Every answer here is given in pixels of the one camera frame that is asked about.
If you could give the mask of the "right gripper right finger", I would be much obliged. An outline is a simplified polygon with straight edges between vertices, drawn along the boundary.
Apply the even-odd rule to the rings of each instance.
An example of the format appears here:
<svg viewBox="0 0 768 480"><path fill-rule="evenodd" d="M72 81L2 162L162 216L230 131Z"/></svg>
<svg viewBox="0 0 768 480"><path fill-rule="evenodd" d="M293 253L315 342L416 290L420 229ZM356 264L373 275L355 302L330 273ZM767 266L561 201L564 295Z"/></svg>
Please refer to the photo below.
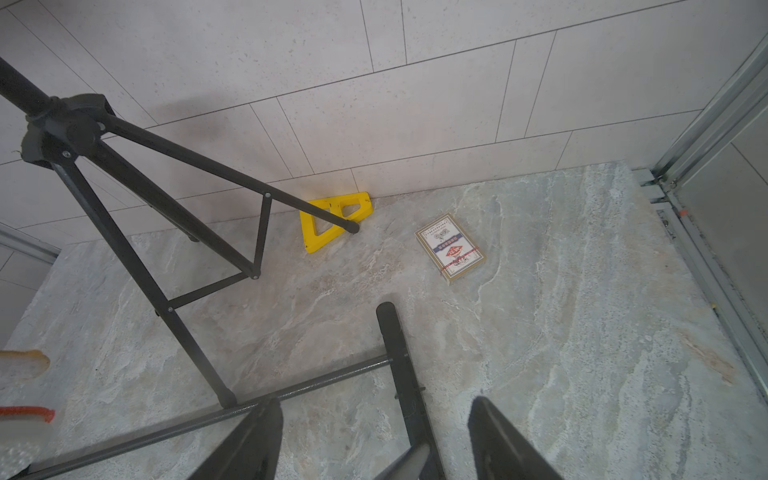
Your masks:
<svg viewBox="0 0 768 480"><path fill-rule="evenodd" d="M562 479L487 397L473 400L468 429L478 479Z"/></svg>

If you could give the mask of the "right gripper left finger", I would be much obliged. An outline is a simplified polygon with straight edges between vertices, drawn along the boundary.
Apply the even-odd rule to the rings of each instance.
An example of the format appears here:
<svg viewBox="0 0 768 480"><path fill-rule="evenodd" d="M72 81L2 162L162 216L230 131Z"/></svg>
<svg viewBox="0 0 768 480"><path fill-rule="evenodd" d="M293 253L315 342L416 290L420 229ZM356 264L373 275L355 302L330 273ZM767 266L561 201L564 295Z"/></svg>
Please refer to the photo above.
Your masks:
<svg viewBox="0 0 768 480"><path fill-rule="evenodd" d="M274 479L282 437L280 402L260 402L188 479Z"/></svg>

